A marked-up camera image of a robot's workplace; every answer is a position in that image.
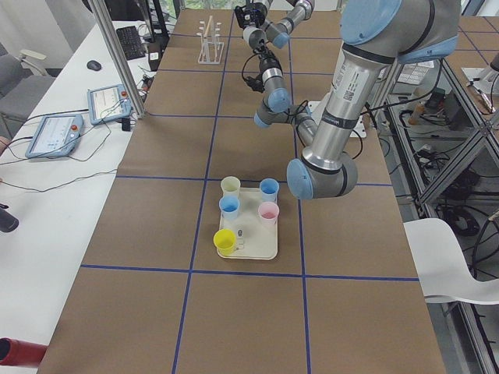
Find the plastic cup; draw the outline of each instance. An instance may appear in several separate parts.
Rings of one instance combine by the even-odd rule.
[[[0,339],[0,365],[37,368],[46,350],[46,345],[3,337]]]
[[[260,182],[260,192],[263,201],[278,201],[279,182],[272,178],[266,178]]]
[[[265,201],[258,207],[258,217],[263,226],[271,228],[278,221],[279,206],[271,201]]]
[[[228,256],[235,251],[235,233],[228,228],[218,230],[213,237],[213,244],[223,256]]]
[[[241,189],[241,181],[236,177],[225,177],[220,182],[221,191],[224,196],[239,197],[239,190]]]
[[[233,221],[239,214],[239,199],[235,196],[224,196],[218,202],[221,215],[228,221]]]

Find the pink cup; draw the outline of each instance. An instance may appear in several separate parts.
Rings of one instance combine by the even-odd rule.
[[[263,226],[273,227],[279,217],[279,206],[271,201],[261,203],[258,207],[258,217]]]

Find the black computer mouse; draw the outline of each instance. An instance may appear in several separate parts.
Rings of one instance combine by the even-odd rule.
[[[87,62],[87,68],[98,72],[102,69],[102,65],[95,60],[90,60],[89,62]]]

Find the black cylinder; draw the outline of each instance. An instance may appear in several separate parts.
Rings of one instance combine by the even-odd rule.
[[[19,226],[19,220],[0,208],[0,231],[10,232]]]

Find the yellow cup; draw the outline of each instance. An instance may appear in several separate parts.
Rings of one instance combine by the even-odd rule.
[[[218,230],[213,237],[213,243],[223,256],[228,256],[235,251],[235,234],[228,228]]]

